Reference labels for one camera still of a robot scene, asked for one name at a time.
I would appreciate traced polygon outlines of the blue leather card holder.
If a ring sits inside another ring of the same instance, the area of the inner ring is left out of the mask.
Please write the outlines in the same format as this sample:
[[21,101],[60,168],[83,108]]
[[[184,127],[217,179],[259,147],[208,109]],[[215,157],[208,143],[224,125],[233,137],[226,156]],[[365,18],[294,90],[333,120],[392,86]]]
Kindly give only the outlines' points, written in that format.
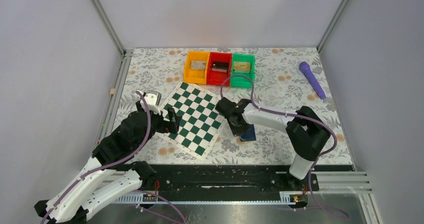
[[255,141],[256,138],[256,131],[255,131],[255,126],[254,125],[250,125],[250,128],[240,136],[240,141],[241,142],[251,142],[251,141]]

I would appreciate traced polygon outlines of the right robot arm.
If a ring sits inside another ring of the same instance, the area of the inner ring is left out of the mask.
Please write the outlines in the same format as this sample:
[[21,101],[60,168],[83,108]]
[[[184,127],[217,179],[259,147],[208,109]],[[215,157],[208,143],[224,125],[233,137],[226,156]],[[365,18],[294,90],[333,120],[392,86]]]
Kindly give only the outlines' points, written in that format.
[[304,179],[333,131],[307,106],[294,113],[260,107],[249,99],[232,102],[223,97],[215,106],[227,120],[234,136],[246,134],[253,125],[285,131],[295,151],[289,173],[298,180]]

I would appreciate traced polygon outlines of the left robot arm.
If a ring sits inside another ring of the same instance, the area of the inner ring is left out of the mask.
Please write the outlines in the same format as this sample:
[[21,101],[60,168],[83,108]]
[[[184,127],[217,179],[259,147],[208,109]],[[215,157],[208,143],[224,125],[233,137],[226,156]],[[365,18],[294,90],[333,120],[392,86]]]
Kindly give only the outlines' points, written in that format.
[[38,201],[34,209],[42,223],[85,224],[119,197],[156,181],[146,161],[127,164],[156,133],[176,134],[182,116],[173,108],[162,112],[138,108],[103,138],[79,174],[50,200]]

